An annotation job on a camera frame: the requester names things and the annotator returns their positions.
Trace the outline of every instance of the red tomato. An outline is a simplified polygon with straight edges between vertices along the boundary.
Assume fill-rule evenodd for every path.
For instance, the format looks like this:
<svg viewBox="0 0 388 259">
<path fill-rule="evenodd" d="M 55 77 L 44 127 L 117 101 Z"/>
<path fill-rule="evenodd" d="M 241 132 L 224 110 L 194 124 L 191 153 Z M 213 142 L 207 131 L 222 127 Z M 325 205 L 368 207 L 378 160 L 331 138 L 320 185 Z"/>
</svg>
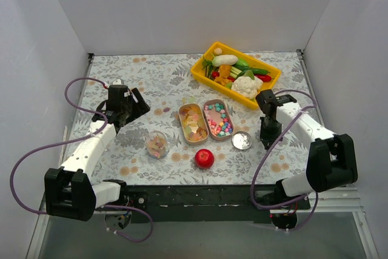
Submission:
<svg viewBox="0 0 388 259">
<path fill-rule="evenodd" d="M 209 169 L 214 163 L 213 153 L 207 149 L 201 149 L 195 154 L 195 164 L 202 169 Z"/>
<path fill-rule="evenodd" d="M 219 73 L 217 71 L 214 71 L 212 73 L 212 77 L 213 77 L 213 79 L 216 79 L 216 77 L 219 77 Z"/>
</svg>

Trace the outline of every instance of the round metal lid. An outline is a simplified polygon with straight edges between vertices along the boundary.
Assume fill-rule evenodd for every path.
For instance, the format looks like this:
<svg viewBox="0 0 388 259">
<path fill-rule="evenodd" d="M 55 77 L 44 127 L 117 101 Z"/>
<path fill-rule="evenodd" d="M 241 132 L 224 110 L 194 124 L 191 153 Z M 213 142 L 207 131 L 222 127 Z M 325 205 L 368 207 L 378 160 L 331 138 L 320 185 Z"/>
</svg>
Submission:
<svg viewBox="0 0 388 259">
<path fill-rule="evenodd" d="M 239 130 L 232 136 L 232 145 L 239 150 L 246 150 L 252 146 L 252 138 L 247 132 Z"/>
</svg>

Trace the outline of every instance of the white wall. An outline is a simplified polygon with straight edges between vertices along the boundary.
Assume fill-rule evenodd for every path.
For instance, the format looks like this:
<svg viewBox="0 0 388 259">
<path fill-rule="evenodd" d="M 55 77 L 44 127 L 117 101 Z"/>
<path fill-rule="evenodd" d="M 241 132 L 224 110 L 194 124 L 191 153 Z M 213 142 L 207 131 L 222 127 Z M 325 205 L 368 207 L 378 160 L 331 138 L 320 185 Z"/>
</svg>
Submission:
<svg viewBox="0 0 388 259">
<path fill-rule="evenodd" d="M 355 142 L 368 224 L 388 258 L 388 0 L 330 0 L 305 51 L 324 120 Z"/>
<path fill-rule="evenodd" d="M 25 258 L 37 216 L 13 200 L 10 171 L 29 150 L 62 140 L 73 113 L 64 87 L 84 74 L 87 54 L 58 0 L 0 3 L 0 257 L 19 259 Z M 73 99 L 78 90 L 72 89 Z M 28 206 L 39 207 L 45 171 L 58 161 L 59 149 L 51 149 L 21 165 L 16 190 Z"/>
<path fill-rule="evenodd" d="M 303 49 L 329 0 L 59 0 L 95 54 Z"/>
</svg>

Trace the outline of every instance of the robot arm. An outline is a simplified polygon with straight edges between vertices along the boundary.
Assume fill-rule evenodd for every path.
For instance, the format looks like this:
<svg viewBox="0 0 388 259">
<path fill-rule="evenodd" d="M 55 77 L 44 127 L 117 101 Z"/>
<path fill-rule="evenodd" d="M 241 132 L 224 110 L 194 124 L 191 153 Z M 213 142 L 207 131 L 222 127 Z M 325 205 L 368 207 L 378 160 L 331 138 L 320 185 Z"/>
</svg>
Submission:
<svg viewBox="0 0 388 259">
<path fill-rule="evenodd" d="M 256 100 L 265 114 L 261 118 L 260 140 L 267 150 L 280 136 L 282 125 L 288 126 L 301 107 L 292 96 L 275 96 L 272 90 L 263 90 Z M 290 130 L 309 150 L 307 169 L 277 181 L 276 200 L 289 200 L 313 191 L 322 192 L 357 180 L 354 145 L 350 136 L 333 133 L 307 113 L 303 113 Z"/>
<path fill-rule="evenodd" d="M 97 135 L 83 141 L 59 169 L 49 169 L 44 177 L 47 213 L 60 217 L 87 221 L 94 210 L 109 202 L 124 202 L 121 190 L 126 183 L 103 181 L 92 186 L 89 177 L 108 144 L 120 128 L 147 113 L 150 107 L 137 89 L 114 82 L 108 89 L 108 99 L 97 111 L 103 113 L 108 124 Z M 104 120 L 94 115 L 90 132 L 102 127 Z"/>
</svg>

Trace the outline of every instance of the white cauliflower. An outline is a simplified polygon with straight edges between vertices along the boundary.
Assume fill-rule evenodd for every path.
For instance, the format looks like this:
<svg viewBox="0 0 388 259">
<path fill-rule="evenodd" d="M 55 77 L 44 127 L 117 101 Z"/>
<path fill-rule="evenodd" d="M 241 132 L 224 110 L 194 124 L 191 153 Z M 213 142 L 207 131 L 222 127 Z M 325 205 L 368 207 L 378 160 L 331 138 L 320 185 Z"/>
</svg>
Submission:
<svg viewBox="0 0 388 259">
<path fill-rule="evenodd" d="M 257 95 L 256 82 L 257 81 L 255 79 L 252 79 L 249 76 L 241 76 L 237 78 L 235 82 L 233 82 L 232 90 L 245 96 L 248 99 L 252 99 Z"/>
<path fill-rule="evenodd" d="M 255 82 L 256 82 L 256 89 L 260 90 L 261 86 L 263 86 L 263 81 L 255 77 Z"/>
</svg>

